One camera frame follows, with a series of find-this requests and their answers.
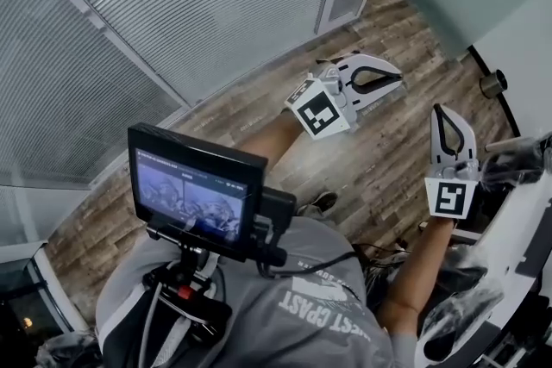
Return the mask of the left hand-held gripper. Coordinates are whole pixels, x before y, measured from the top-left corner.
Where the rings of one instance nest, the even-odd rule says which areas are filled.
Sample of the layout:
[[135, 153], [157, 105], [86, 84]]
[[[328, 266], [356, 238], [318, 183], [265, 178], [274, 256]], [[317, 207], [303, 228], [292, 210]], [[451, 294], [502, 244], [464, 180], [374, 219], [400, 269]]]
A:
[[[383, 77], [365, 84], [352, 81], [355, 72], [365, 70]], [[328, 60], [317, 62], [285, 100], [285, 108], [294, 114], [313, 140], [321, 140], [354, 130], [357, 111], [402, 85], [401, 71], [387, 60], [364, 53], [349, 53], [336, 64]]]

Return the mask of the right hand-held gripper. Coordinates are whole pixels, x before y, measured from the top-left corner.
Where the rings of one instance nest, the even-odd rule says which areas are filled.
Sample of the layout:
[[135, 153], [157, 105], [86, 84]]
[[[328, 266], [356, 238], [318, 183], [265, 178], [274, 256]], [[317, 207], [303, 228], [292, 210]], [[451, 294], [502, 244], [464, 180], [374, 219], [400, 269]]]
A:
[[430, 155], [433, 165], [424, 179], [430, 214], [465, 220], [480, 181], [475, 134], [452, 109], [436, 103], [430, 115]]

